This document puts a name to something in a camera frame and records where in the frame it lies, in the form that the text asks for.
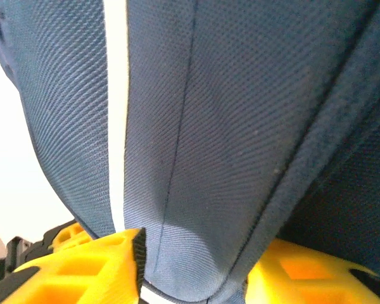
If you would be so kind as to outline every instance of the navy blue fabric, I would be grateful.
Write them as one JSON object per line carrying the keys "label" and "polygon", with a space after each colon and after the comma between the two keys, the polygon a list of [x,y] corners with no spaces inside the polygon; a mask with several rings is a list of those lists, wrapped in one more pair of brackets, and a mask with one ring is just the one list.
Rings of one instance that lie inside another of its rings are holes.
{"label": "navy blue fabric", "polygon": [[130,1],[125,223],[222,303],[380,98],[375,1]]}
{"label": "navy blue fabric", "polygon": [[244,284],[228,299],[224,304],[245,304],[246,288],[248,283],[245,281]]}
{"label": "navy blue fabric", "polygon": [[380,102],[311,186],[280,236],[380,275]]}
{"label": "navy blue fabric", "polygon": [[11,45],[11,41],[9,41],[8,37],[4,36],[4,31],[8,30],[7,27],[8,24],[3,13],[3,9],[0,8],[0,64],[7,77],[15,84],[14,73],[12,70],[12,67],[15,63],[13,61],[11,52],[9,51],[9,45]]}
{"label": "navy blue fabric", "polygon": [[54,190],[94,237],[114,233],[103,2],[0,0],[0,55]]}

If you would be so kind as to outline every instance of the white background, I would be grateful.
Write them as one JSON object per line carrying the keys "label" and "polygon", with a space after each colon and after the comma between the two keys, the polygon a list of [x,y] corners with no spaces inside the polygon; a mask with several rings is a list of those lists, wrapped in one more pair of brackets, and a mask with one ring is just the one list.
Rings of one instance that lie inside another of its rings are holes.
{"label": "white background", "polygon": [[42,173],[20,96],[0,66],[0,237],[38,241],[71,219]]}

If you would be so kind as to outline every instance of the yellow plastic part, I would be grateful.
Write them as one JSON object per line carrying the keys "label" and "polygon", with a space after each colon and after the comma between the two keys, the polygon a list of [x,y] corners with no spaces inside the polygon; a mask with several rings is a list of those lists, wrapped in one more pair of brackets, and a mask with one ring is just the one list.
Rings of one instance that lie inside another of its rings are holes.
{"label": "yellow plastic part", "polygon": [[92,241],[90,235],[79,223],[74,223],[62,229],[52,241],[53,252],[69,249]]}
{"label": "yellow plastic part", "polygon": [[349,273],[365,267],[275,239],[248,276],[246,304],[379,304]]}
{"label": "yellow plastic part", "polygon": [[4,304],[133,304],[139,297],[132,240],[140,231],[130,229],[88,243],[72,225],[57,235],[55,253],[32,260],[40,271],[18,288]]}

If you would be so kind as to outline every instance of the ribbed yellow plastic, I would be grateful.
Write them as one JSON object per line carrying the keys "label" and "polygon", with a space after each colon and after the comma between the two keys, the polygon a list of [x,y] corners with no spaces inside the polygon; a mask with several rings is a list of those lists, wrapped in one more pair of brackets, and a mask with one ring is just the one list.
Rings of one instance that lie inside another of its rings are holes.
{"label": "ribbed yellow plastic", "polygon": [[248,276],[246,304],[380,304],[349,273],[365,267],[276,239]]}
{"label": "ribbed yellow plastic", "polygon": [[126,230],[90,241],[78,224],[63,229],[53,241],[53,254],[32,260],[16,270],[40,268],[3,303],[137,303],[132,240],[139,231]]}

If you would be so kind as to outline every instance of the stitched seam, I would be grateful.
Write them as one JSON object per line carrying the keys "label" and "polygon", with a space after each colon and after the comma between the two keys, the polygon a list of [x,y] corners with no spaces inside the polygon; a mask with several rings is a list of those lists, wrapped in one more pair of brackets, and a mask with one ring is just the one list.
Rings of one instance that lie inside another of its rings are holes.
{"label": "stitched seam", "polygon": [[337,67],[337,69],[336,69],[336,71],[334,73],[334,76],[329,81],[329,84],[327,85],[327,88],[324,91],[323,98],[322,98],[321,102],[319,102],[319,105],[317,107],[317,111],[313,114],[313,117],[309,121],[309,123],[307,123],[304,134],[300,137],[300,140],[297,142],[297,145],[295,146],[293,152],[290,154],[290,157],[286,160],[285,169],[282,171],[281,175],[276,180],[276,182],[275,182],[273,188],[271,189],[271,191],[270,191],[267,199],[265,200],[265,203],[263,204],[262,211],[260,212],[260,216],[256,217],[256,219],[255,219],[255,221],[254,221],[254,223],[253,223],[253,225],[252,225],[252,227],[250,229],[250,232],[249,232],[249,234],[248,234],[248,236],[246,238],[246,241],[244,242],[244,244],[242,245],[241,249],[239,250],[239,252],[237,254],[237,257],[236,257],[234,263],[232,264],[230,270],[228,271],[228,274],[226,275],[223,283],[217,289],[217,291],[208,298],[207,303],[210,303],[211,300],[214,300],[214,298],[216,298],[220,294],[220,292],[223,290],[223,287],[227,284],[227,281],[229,280],[232,272],[234,271],[235,266],[238,264],[239,259],[241,258],[241,255],[242,255],[243,251],[245,250],[245,248],[249,244],[249,242],[250,242],[250,240],[252,238],[252,235],[253,235],[255,229],[258,226],[260,218],[266,212],[266,209],[267,209],[268,205],[270,204],[273,195],[276,193],[276,190],[277,190],[279,184],[283,180],[283,177],[286,175],[286,172],[288,171],[288,168],[290,167],[290,165],[292,164],[295,156],[297,155],[298,151],[300,150],[301,145],[304,143],[305,138],[306,138],[307,134],[309,133],[309,131],[311,129],[311,126],[314,124],[314,122],[316,121],[316,118],[317,118],[318,114],[321,112],[322,107],[325,105],[325,103],[326,103],[326,101],[328,99],[328,96],[332,92],[332,89],[333,89],[335,83],[337,83],[337,81],[338,81],[339,76],[343,73],[343,71],[345,69],[345,65],[348,63],[348,60],[350,59],[350,56],[353,54],[353,52],[354,52],[354,50],[355,50],[358,42],[362,38],[364,32],[367,30],[367,25],[369,24],[371,18],[376,13],[379,4],[380,4],[380,1],[375,1],[374,2],[374,6],[372,7],[372,9],[370,9],[363,16],[362,23],[363,23],[364,26],[358,32],[354,33],[354,35],[352,37],[352,40],[351,40],[351,43],[349,45],[347,45],[346,51],[345,51],[345,56],[341,60],[341,63],[338,65],[338,67]]}
{"label": "stitched seam", "polygon": [[159,255],[160,255],[160,247],[161,247],[161,242],[163,238],[163,232],[165,228],[165,221],[166,221],[166,213],[167,213],[167,204],[169,202],[170,198],[170,188],[172,187],[172,179],[173,175],[175,172],[175,165],[176,165],[176,160],[177,160],[177,152],[179,150],[179,143],[180,143],[180,135],[181,135],[181,130],[182,130],[182,122],[183,122],[183,116],[184,116],[184,107],[186,104],[186,96],[187,96],[187,90],[189,87],[189,81],[190,81],[190,69],[191,69],[191,63],[193,62],[193,44],[194,44],[194,33],[196,31],[196,13],[198,9],[198,0],[195,0],[194,2],[194,13],[193,13],[193,24],[192,29],[191,29],[191,40],[190,40],[190,52],[189,52],[189,61],[187,63],[187,75],[186,75],[186,81],[184,83],[184,90],[183,90],[183,102],[182,102],[182,108],[180,111],[180,119],[179,119],[179,126],[177,128],[177,140],[175,144],[175,154],[173,158],[173,164],[172,164],[172,171],[170,172],[170,178],[169,178],[169,183],[167,187],[167,197],[165,200],[165,204],[163,206],[163,221],[161,225],[161,232],[160,232],[160,237],[159,237],[159,243],[158,243],[158,251],[156,253],[156,262],[155,262],[155,267],[153,269],[153,273],[156,272],[158,268],[158,262],[159,262]]}
{"label": "stitched seam", "polygon": [[207,304],[206,300],[197,301],[197,302],[187,302],[187,301],[182,301],[182,300],[178,300],[176,298],[173,298],[172,296],[169,296],[169,295],[165,294],[163,291],[154,287],[151,283],[149,283],[145,279],[144,279],[142,286],[145,286],[146,288],[148,288],[153,293],[156,293],[158,296],[161,296],[162,298],[164,298],[164,299],[166,299],[166,300],[168,300],[174,304]]}
{"label": "stitched seam", "polygon": [[[353,131],[349,136],[347,136],[346,144],[339,150],[335,151],[331,158],[331,161],[329,162],[329,165],[327,165],[327,167],[319,174],[319,180],[317,182],[313,182],[312,185],[308,188],[307,192],[311,198],[307,200],[307,203],[311,202],[318,191],[322,189],[324,185],[341,170],[343,165],[352,158],[352,156],[362,147],[363,143],[373,134],[373,132],[380,128],[380,98],[374,105],[373,109],[375,110],[370,112],[367,118],[365,118],[363,122],[358,125],[363,125],[367,129],[361,133],[358,133],[358,130]],[[349,149],[348,153],[337,160],[340,153],[346,149]]]}

